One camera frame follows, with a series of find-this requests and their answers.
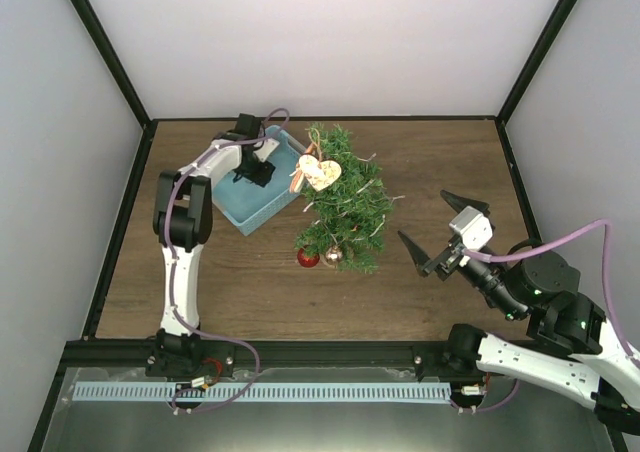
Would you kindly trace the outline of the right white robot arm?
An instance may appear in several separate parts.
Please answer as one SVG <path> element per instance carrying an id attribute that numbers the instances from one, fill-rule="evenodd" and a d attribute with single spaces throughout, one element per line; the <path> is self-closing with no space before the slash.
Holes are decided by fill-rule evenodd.
<path id="1" fill-rule="evenodd" d="M 639 433 L 639 351 L 624 336 L 612 301 L 612 224 L 597 219 L 552 242 L 524 240 L 505 255 L 488 246 L 494 226 L 488 203 L 443 190 L 455 211 L 445 248 L 431 257 L 405 232 L 398 234 L 417 273 L 445 281 L 461 275 L 508 321 L 525 321 L 533 347 L 518 346 L 469 324 L 452 326 L 443 353 L 458 375 L 509 376 L 553 391 L 594 413 L 620 433 Z M 581 273 L 558 248 L 604 230 L 601 281 L 605 305 L 580 292 Z"/>

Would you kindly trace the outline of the red ball ornament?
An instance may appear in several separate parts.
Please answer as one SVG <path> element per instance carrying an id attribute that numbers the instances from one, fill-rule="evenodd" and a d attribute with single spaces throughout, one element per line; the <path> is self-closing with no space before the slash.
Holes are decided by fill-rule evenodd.
<path id="1" fill-rule="evenodd" d="M 297 252 L 298 264 L 303 268 L 313 268 L 320 262 L 317 253 L 309 252 L 305 247 L 301 247 Z"/>

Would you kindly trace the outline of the small green christmas tree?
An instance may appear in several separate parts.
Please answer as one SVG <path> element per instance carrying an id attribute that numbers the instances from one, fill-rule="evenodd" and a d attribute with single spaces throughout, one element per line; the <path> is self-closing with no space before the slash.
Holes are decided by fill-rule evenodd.
<path id="1" fill-rule="evenodd" d="M 295 242 L 321 257 L 333 245 L 339 245 L 344 259 L 336 268 L 372 273 L 384 249 L 383 233 L 396 199 L 390 196 L 380 176 L 380 167 L 372 156 L 362 158 L 352 147 L 351 132 L 335 124 L 316 122 L 307 128 L 321 131 L 324 157 L 342 167 L 341 177 L 327 189 L 316 192 L 305 183 L 300 194 L 305 213 L 314 215 L 310 225 Z"/>

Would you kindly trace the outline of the brown heart ornament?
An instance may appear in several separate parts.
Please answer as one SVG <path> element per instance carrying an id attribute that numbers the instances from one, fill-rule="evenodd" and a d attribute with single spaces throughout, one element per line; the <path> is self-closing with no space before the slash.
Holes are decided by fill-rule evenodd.
<path id="1" fill-rule="evenodd" d="M 321 147 L 321 131 L 318 128 L 310 128 L 308 137 L 310 144 L 315 143 L 317 149 L 314 156 L 308 156 L 302 160 L 302 171 L 305 175 L 304 184 L 307 183 L 313 190 L 320 192 L 330 187 L 341 177 L 342 167 L 335 160 L 324 157 Z"/>

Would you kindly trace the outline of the gingerbread figure ornament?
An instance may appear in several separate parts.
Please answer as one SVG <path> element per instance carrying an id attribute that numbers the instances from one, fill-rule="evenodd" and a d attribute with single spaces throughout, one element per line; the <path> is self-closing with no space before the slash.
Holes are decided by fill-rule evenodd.
<path id="1" fill-rule="evenodd" d="M 314 156 L 316 153 L 317 146 L 315 143 L 311 143 L 305 151 L 299 157 L 294 172 L 291 174 L 292 180 L 289 185 L 288 191 L 291 194 L 298 194 L 305 182 L 305 175 L 302 171 L 302 160 L 307 158 L 308 156 Z"/>

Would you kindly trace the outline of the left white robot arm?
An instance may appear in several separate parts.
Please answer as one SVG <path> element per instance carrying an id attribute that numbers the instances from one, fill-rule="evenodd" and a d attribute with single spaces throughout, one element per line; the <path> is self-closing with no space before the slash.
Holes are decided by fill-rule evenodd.
<path id="1" fill-rule="evenodd" d="M 282 130 L 282 125 L 267 127 L 264 120 L 241 114 L 233 129 L 217 134 L 190 163 L 160 174 L 153 230 L 165 264 L 163 333 L 179 338 L 201 333 L 198 272 L 213 231 L 213 189 L 230 173 L 236 181 L 266 187 L 275 171 L 269 157 L 279 146 Z"/>

